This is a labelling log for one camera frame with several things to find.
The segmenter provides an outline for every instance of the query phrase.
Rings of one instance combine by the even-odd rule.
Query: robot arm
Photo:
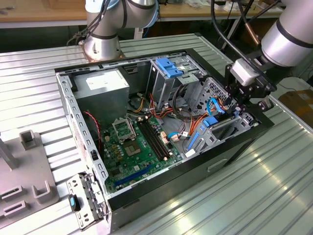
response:
[[[86,0],[87,24],[99,15],[104,0]],[[109,1],[100,23],[84,42],[90,60],[111,60],[120,56],[117,30],[120,28],[151,27],[158,18],[157,0]]]
[[[264,98],[276,91],[276,84],[286,77],[290,67],[297,66],[313,50],[313,1],[284,0],[286,9],[261,40],[259,50],[226,67],[226,89],[239,106],[247,109],[251,98]],[[251,62],[259,71],[252,68]],[[281,76],[271,76],[279,70]],[[260,101],[255,107],[264,112],[270,108]]]

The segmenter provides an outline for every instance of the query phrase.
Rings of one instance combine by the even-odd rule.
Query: gray plastic holder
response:
[[[0,139],[0,229],[59,200],[40,134]]]

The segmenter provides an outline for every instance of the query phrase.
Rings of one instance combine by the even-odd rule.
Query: ridged metal surface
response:
[[[230,62],[194,34],[122,41],[126,56],[194,48],[224,74]],[[87,63],[79,47],[0,54],[0,131],[5,141],[41,133],[61,201],[0,234],[80,234],[65,181],[83,171],[53,68]],[[276,124],[243,156],[115,234],[311,234],[313,137],[280,107]],[[94,234],[93,228],[86,234]]]

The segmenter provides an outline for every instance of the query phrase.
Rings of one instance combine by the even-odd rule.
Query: green motherboard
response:
[[[101,132],[102,138],[105,140],[103,162],[109,172],[105,184],[110,193],[127,187],[181,160],[179,152],[171,143],[162,143],[162,148],[169,155],[167,155],[168,158],[161,159],[160,154],[162,153],[159,153],[160,148],[156,148],[155,142],[162,139],[159,134],[163,130],[155,117],[149,118],[144,124],[149,126],[143,129],[140,126],[141,123],[133,122],[135,138],[128,139],[123,144],[119,142],[113,126]],[[146,129],[153,130],[154,133],[148,133]],[[151,136],[158,138],[158,140],[154,139],[151,142]]]

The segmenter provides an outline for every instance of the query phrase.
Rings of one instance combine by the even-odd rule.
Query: motherboard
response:
[[[164,131],[155,117],[117,120],[101,132],[105,148],[103,162],[109,172],[105,184],[109,192],[121,190],[182,159],[162,134]]]

